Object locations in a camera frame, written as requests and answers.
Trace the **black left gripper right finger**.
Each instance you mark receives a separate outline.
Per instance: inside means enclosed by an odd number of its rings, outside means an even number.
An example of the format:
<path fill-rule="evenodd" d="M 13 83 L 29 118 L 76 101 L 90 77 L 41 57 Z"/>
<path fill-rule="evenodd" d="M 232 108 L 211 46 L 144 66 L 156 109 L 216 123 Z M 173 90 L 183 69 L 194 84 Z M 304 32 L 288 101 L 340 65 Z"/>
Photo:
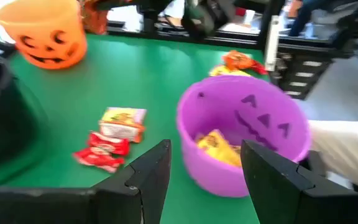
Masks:
<path fill-rule="evenodd" d="M 241 159 L 260 223 L 358 224 L 358 192 L 252 141 Z"/>

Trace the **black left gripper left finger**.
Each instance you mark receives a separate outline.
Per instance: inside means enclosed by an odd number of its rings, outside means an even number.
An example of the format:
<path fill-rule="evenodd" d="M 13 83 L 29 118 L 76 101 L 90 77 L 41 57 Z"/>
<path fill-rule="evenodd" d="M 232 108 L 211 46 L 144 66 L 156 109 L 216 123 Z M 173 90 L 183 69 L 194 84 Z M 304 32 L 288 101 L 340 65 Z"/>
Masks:
<path fill-rule="evenodd" d="M 0 224 L 159 223 L 171 156 L 171 142 L 164 139 L 92 187 L 0 187 Z"/>

